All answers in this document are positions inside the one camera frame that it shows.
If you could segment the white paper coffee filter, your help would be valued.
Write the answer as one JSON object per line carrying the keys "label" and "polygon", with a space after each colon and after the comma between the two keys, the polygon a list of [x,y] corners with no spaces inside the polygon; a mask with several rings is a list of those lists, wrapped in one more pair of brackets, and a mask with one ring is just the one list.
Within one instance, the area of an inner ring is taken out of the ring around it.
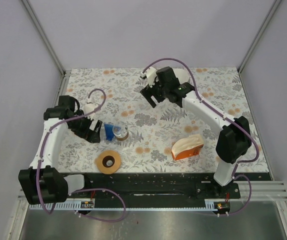
{"label": "white paper coffee filter", "polygon": [[173,68],[173,72],[176,78],[178,78],[180,84],[185,83],[184,80],[187,75],[190,76],[190,74],[182,68]]}

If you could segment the grey glass dripper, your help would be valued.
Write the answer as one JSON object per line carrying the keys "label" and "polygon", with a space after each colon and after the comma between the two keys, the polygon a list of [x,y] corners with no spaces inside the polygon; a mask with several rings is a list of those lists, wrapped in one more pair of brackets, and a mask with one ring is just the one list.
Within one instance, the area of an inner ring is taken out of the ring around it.
{"label": "grey glass dripper", "polygon": [[191,77],[189,74],[185,77],[184,82],[187,82],[189,84],[191,83]]}

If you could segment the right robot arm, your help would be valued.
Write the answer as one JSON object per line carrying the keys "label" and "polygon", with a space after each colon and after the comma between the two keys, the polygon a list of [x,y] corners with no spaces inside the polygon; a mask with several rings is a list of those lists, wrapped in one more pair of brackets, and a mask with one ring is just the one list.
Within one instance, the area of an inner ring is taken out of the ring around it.
{"label": "right robot arm", "polygon": [[140,93],[153,108],[168,100],[196,115],[217,134],[215,150],[220,162],[213,176],[216,182],[211,185],[211,192],[217,198],[224,197],[229,192],[228,184],[234,178],[238,159],[252,145],[248,120],[225,113],[201,96],[190,70],[150,66],[141,72],[140,79],[147,81]]}

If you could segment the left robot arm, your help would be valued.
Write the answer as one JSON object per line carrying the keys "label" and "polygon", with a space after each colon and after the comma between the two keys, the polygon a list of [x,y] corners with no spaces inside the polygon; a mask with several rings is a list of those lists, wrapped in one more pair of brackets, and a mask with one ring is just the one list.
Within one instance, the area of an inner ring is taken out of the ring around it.
{"label": "left robot arm", "polygon": [[94,102],[87,102],[80,108],[78,100],[61,95],[58,104],[47,108],[43,114],[43,134],[37,153],[27,169],[19,171],[18,180],[23,193],[31,205],[65,202],[68,195],[76,192],[86,198],[92,192],[92,185],[82,174],[64,176],[57,170],[64,136],[72,132],[89,143],[99,143],[102,121],[93,115],[101,108]]}

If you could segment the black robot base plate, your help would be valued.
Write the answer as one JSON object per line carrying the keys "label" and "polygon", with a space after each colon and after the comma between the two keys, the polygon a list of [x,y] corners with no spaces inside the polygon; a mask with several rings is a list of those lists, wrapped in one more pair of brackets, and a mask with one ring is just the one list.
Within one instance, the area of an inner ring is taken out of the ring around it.
{"label": "black robot base plate", "polygon": [[84,173],[96,209],[202,208],[206,199],[238,200],[237,183],[219,186],[211,173]]}

